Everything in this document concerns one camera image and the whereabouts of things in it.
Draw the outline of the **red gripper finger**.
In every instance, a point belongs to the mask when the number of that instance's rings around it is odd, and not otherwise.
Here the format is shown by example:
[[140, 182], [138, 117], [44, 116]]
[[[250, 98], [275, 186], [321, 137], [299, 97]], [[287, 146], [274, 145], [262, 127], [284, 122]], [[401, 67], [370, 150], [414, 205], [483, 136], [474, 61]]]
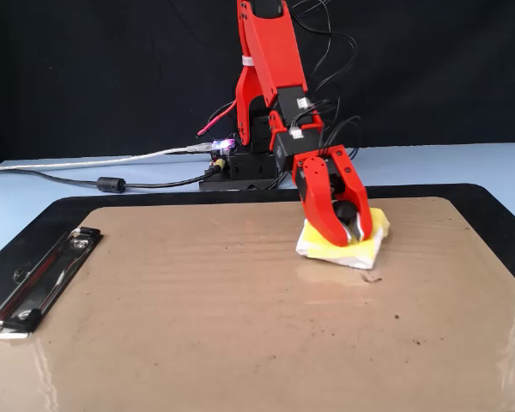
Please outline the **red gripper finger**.
[[306, 219], [332, 245], [344, 247], [349, 243], [349, 230], [338, 220], [329, 196], [308, 193], [303, 202]]
[[336, 199], [333, 203], [335, 215], [357, 241], [366, 240], [373, 229], [367, 190], [344, 148], [332, 148], [330, 158], [336, 167], [336, 173], [331, 175]]

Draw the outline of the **red gripper body with servo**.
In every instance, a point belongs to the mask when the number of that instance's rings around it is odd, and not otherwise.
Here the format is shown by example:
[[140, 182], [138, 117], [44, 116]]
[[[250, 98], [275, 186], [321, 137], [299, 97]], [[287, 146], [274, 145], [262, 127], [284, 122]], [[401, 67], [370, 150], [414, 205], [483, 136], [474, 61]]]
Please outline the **red gripper body with servo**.
[[294, 156], [292, 180], [302, 201], [307, 194], [348, 200], [348, 153], [342, 145], [308, 151]]

